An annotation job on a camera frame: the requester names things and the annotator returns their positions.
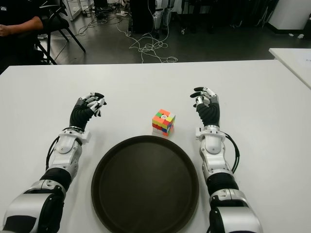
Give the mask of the robot right hand black silver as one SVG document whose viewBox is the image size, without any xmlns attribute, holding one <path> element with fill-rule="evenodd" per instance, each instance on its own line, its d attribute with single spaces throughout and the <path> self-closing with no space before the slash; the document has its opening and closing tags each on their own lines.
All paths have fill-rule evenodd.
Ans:
<svg viewBox="0 0 311 233">
<path fill-rule="evenodd" d="M 208 87 L 196 87 L 190 97 L 195 99 L 193 106 L 203 125 L 205 127 L 212 125 L 219 127 L 220 106 L 218 95 Z"/>
</svg>

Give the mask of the robot left hand black silver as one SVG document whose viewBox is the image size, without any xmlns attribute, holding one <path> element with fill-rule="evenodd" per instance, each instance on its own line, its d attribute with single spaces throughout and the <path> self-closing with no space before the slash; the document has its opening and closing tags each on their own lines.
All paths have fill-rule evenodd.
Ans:
<svg viewBox="0 0 311 233">
<path fill-rule="evenodd" d="M 82 131 L 88 121 L 93 117 L 100 117 L 101 108 L 107 105 L 104 99 L 104 95 L 97 92 L 90 92 L 82 97 L 80 97 L 72 112 L 69 119 L 69 126 L 79 128 Z"/>
</svg>

